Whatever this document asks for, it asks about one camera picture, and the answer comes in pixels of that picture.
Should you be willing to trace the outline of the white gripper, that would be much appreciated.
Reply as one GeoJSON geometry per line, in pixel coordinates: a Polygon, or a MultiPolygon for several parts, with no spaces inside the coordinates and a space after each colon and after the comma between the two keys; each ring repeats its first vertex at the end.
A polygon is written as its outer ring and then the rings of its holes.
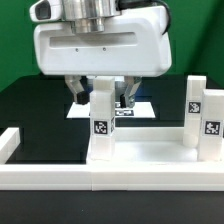
{"type": "Polygon", "coordinates": [[[172,64],[171,48],[162,6],[127,9],[105,20],[99,33],[74,34],[67,22],[40,24],[34,30],[37,64],[46,75],[66,75],[74,102],[86,105],[89,94],[80,76],[125,76],[120,95],[122,108],[135,106],[141,77],[164,74],[172,64]]]}

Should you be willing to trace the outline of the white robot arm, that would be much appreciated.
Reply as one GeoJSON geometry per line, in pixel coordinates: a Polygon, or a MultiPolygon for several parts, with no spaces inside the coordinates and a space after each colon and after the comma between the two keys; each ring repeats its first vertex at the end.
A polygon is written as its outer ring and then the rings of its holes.
{"type": "Polygon", "coordinates": [[[63,75],[78,104],[88,102],[83,76],[122,76],[125,108],[135,104],[142,77],[171,67],[171,12],[163,0],[38,0],[29,13],[39,69],[63,75]]]}

